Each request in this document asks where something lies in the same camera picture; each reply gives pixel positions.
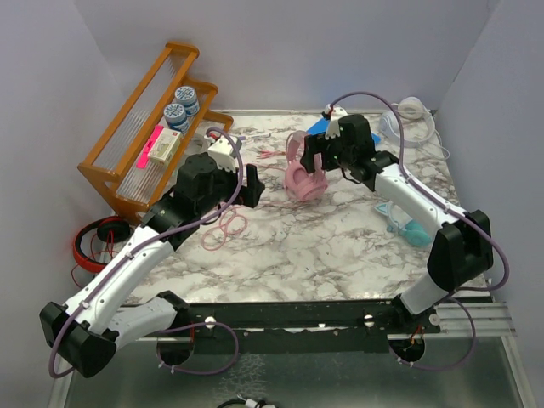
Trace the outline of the small cardboard box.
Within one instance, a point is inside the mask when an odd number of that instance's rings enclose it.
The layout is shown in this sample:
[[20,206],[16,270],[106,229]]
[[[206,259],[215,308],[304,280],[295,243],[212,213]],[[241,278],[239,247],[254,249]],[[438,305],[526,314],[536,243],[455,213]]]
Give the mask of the small cardboard box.
[[182,138],[181,132],[163,128],[148,153],[149,161],[163,166],[168,165],[173,159]]

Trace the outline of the teal cat-ear headphones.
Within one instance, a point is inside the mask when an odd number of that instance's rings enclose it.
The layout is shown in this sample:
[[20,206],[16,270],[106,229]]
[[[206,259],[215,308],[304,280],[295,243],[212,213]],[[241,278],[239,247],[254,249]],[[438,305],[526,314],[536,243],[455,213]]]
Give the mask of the teal cat-ear headphones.
[[385,217],[387,231],[402,237],[408,244],[418,248],[426,248],[431,244],[431,237],[425,229],[391,201],[378,203],[374,210]]

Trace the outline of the clear tape roll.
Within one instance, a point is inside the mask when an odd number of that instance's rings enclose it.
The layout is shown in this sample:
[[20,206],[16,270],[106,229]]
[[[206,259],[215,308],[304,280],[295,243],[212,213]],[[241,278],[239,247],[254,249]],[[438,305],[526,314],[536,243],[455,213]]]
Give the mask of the clear tape roll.
[[213,139],[207,137],[206,135],[195,133],[187,145],[184,154],[189,157],[207,152],[212,143]]

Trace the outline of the blue-lidded jar front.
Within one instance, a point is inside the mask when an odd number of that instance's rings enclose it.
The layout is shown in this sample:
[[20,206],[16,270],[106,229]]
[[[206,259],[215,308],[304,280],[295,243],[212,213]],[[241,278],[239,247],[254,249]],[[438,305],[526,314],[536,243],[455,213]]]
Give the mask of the blue-lidded jar front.
[[163,117],[169,128],[181,133],[187,133],[189,123],[185,108],[181,104],[171,103],[167,105],[163,110]]

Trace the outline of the black front mounting rail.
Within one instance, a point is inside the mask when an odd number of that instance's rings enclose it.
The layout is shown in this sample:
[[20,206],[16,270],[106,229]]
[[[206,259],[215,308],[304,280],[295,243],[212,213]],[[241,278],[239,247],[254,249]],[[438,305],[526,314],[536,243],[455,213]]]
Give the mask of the black front mounting rail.
[[435,309],[412,317],[399,301],[191,303],[157,332],[162,344],[186,344],[196,354],[388,352],[388,341],[440,331]]

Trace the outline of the blue-lidded jar rear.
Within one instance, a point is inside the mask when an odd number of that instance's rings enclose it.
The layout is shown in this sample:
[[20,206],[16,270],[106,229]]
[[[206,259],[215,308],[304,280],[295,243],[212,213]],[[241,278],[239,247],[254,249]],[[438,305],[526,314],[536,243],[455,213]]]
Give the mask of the blue-lidded jar rear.
[[196,116],[200,110],[198,94],[191,86],[181,86],[175,90],[175,101],[184,107],[187,116]]

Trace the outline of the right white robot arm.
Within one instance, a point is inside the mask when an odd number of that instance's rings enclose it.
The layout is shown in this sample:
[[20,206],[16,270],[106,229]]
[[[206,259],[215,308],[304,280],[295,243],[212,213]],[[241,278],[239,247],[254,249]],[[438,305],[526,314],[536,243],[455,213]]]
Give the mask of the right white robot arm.
[[369,190],[400,207],[433,238],[427,273],[399,296],[392,326],[410,332],[421,313],[493,264],[490,220],[480,210],[466,212],[420,184],[394,154],[377,150],[370,123],[353,114],[333,120],[324,133],[304,140],[301,163],[308,173],[347,170]]

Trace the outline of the blue-lidded jar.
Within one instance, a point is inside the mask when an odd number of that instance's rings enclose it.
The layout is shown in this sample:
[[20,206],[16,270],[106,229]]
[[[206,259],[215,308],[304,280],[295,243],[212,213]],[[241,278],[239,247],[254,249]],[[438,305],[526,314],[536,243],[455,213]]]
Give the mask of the blue-lidded jar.
[[181,104],[171,103],[167,105],[163,110],[163,117],[169,128],[181,133],[187,133],[189,123],[185,108]]
[[196,116],[200,110],[198,94],[191,86],[181,86],[175,90],[175,101],[184,107],[187,116]]

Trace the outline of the wooden tiered shelf rack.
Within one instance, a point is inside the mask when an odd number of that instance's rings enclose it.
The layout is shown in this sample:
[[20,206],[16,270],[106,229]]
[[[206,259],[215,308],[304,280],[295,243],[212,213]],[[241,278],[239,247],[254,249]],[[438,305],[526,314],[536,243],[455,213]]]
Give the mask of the wooden tiered shelf rack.
[[[173,174],[190,140],[206,125],[230,130],[233,118],[211,109],[218,87],[190,74],[200,50],[191,44],[167,42],[138,86],[127,98],[96,145],[77,168],[113,212],[130,224],[138,224],[151,204],[173,180]],[[166,125],[164,108],[174,101],[177,88],[188,85],[196,90],[199,111],[188,119],[188,133],[180,141],[168,164],[137,161],[156,125]]]

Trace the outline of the white headphones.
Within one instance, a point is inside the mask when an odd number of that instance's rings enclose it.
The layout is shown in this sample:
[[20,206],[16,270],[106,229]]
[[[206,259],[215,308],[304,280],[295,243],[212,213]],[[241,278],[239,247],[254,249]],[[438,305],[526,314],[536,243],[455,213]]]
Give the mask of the white headphones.
[[[406,149],[423,150],[438,160],[445,161],[450,158],[450,152],[442,145],[441,137],[436,129],[434,114],[419,98],[410,96],[399,103],[392,103],[392,106],[402,121]],[[410,139],[408,125],[421,126],[425,128],[426,133]],[[400,145],[400,125],[391,110],[381,114],[378,132],[389,141]]]

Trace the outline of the red black headphones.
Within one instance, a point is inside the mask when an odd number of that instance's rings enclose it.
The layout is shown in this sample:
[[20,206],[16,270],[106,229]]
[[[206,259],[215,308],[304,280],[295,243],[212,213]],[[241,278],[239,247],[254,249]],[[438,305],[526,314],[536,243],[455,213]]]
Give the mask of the red black headphones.
[[131,233],[130,224],[118,216],[102,218],[83,227],[72,243],[75,266],[71,269],[71,279],[76,287],[83,289],[77,280],[77,269],[97,275],[115,257],[116,244],[126,241]]

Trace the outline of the pink cat-ear headphones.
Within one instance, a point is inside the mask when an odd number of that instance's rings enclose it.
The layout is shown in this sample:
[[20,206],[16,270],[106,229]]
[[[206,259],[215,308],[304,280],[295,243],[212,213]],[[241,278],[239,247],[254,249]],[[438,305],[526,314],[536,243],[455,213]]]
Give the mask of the pink cat-ear headphones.
[[[321,197],[328,188],[325,172],[320,169],[321,161],[317,156],[314,159],[315,172],[307,173],[300,162],[301,153],[307,132],[292,132],[285,142],[284,150],[260,150],[259,160],[284,156],[284,167],[259,165],[262,169],[282,171],[284,173],[283,188],[287,196],[299,202],[312,201]],[[248,226],[248,219],[237,212],[237,207],[231,207],[216,219],[216,226],[208,230],[201,238],[201,247],[209,252],[217,251],[231,236],[242,234]]]

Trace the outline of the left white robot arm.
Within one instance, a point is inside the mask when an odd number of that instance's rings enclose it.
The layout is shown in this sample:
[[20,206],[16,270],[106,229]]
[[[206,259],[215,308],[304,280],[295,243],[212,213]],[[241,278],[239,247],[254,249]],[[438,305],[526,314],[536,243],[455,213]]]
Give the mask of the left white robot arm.
[[118,349],[153,332],[175,336],[187,327],[187,304],[162,292],[135,310],[120,306],[133,289],[172,255],[202,224],[230,205],[254,208],[263,194],[256,166],[218,167],[207,153],[190,156],[177,182],[143,216],[125,247],[77,295],[62,304],[47,303],[39,314],[51,347],[49,374],[61,356],[73,371],[90,378],[102,371]]

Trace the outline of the blue notebook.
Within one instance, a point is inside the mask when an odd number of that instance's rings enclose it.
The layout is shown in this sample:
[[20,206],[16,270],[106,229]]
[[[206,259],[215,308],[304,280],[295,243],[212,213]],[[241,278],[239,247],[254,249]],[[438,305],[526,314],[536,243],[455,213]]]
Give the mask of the blue notebook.
[[[328,127],[329,122],[325,118],[321,118],[314,125],[306,130],[307,133],[311,135],[324,133]],[[371,133],[371,137],[375,145],[379,145],[382,141],[382,138],[375,133]]]

